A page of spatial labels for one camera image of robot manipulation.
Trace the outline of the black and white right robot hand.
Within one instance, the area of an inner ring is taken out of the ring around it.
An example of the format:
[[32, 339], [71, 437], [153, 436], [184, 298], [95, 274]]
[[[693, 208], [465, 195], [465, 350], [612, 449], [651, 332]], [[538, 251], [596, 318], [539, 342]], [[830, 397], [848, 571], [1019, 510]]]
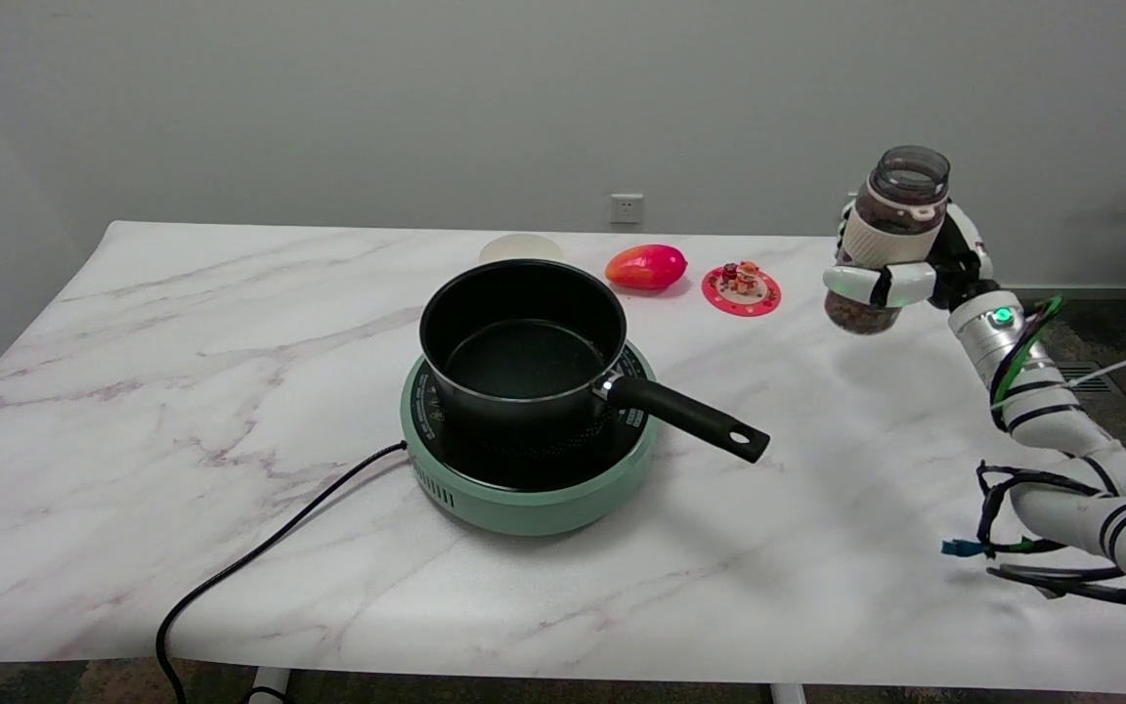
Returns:
[[839, 260], [823, 273], [828, 292], [868, 308], [908, 308], [928, 302], [937, 309], [955, 309], [965, 300], [1000, 289], [993, 276], [988, 246], [974, 220], [955, 200], [947, 200], [942, 226], [933, 244], [919, 260], [861, 266], [844, 250], [849, 229], [866, 228], [854, 215], [856, 200], [841, 210]]

